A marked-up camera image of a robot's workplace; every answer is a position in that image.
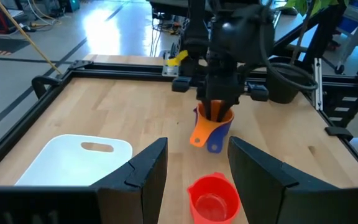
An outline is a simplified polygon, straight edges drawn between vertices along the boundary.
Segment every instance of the floor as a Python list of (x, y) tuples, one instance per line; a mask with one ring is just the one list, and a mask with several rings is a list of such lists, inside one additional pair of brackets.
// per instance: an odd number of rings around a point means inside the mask
[[(67, 14), (61, 21), (63, 24), (54, 26), (52, 30), (36, 32), (30, 36), (50, 60), (58, 62), (62, 72), (72, 61), (82, 59), (87, 54), (148, 56), (152, 36), (155, 37), (151, 28), (151, 7), (143, 0), (91, 1), (81, 4), (79, 11)], [(276, 38), (292, 27), (281, 27)], [(22, 37), (15, 34), (11, 38)], [(176, 38), (174, 35), (162, 34), (156, 55), (161, 50), (169, 49)], [(325, 57), (336, 63), (335, 54), (329, 52)], [(26, 62), (11, 61), (23, 59)], [(31, 79), (37, 75), (56, 75), (41, 60), (42, 57), (31, 46), (10, 56), (3, 56), (0, 60), (0, 137), (36, 101), (34, 92), (29, 89)], [(346, 65), (347, 74), (358, 71), (358, 48)], [(323, 68), (325, 74), (334, 73), (326, 63)], [(358, 115), (349, 125), (349, 130), (358, 137)]]

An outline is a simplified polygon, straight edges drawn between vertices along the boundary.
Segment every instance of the white cutting board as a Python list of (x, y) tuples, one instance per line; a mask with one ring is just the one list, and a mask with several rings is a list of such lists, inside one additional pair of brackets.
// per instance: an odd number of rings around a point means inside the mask
[[(83, 142), (105, 144), (113, 152), (90, 151)], [(64, 134), (50, 140), (16, 185), (89, 186), (132, 157), (132, 146), (123, 140)]]

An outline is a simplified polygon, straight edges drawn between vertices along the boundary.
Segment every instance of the wooden table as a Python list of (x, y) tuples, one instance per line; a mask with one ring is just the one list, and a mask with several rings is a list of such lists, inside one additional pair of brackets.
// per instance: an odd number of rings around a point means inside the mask
[[(89, 55), (87, 60), (160, 65), (162, 59)], [(231, 179), (226, 149), (220, 154), (189, 144), (196, 93), (171, 91), (170, 83), (76, 78), (0, 163), (0, 185), (13, 185), (43, 146), (60, 134), (85, 134), (128, 141), (134, 155), (168, 137), (168, 175), (160, 223), (191, 223), (186, 188), (202, 175)], [(230, 136), (239, 136), (274, 157), (338, 187), (358, 187), (358, 163), (306, 98), (293, 103), (240, 98)], [(234, 223), (245, 223), (241, 209)]]

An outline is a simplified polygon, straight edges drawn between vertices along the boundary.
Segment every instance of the red plastic cup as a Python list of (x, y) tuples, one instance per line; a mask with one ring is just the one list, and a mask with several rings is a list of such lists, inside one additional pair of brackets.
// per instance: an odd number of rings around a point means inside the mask
[(239, 213), (239, 194), (222, 173), (199, 178), (187, 192), (195, 224), (230, 224)]

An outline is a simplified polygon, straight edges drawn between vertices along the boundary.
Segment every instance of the green plant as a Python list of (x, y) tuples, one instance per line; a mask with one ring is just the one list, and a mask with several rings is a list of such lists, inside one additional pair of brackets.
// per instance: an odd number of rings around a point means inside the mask
[[(349, 0), (343, 0), (346, 5), (349, 4)], [(309, 19), (312, 15), (316, 14), (322, 9), (327, 8), (331, 5), (339, 4), (338, 0), (288, 0), (286, 5), (284, 7), (294, 7), (301, 16), (306, 15), (306, 17), (303, 20), (302, 29), (298, 38), (298, 42), (296, 43), (296, 47), (293, 51), (292, 58), (290, 64), (293, 65), (293, 63), (296, 60), (296, 56), (299, 53), (301, 43), (303, 36), (306, 32), (306, 29), (308, 27)]]

